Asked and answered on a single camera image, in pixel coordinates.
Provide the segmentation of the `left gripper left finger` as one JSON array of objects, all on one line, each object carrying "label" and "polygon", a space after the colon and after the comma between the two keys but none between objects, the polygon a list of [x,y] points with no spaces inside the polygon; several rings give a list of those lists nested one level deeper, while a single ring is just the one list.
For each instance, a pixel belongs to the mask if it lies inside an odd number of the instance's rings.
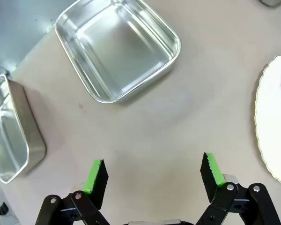
[{"label": "left gripper left finger", "polygon": [[65,198],[48,195],[40,208],[37,225],[72,225],[82,221],[85,225],[107,225],[99,211],[108,181],[102,159],[95,160],[82,190],[69,193]]}]

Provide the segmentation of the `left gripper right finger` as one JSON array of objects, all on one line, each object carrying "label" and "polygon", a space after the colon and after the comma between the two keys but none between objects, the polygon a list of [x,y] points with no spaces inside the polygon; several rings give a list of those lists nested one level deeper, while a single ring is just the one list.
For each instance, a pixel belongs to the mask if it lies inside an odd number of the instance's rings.
[{"label": "left gripper right finger", "polygon": [[200,168],[210,205],[196,224],[221,225],[229,213],[237,213],[245,225],[280,225],[266,186],[253,183],[244,188],[225,179],[213,153],[205,152]]}]

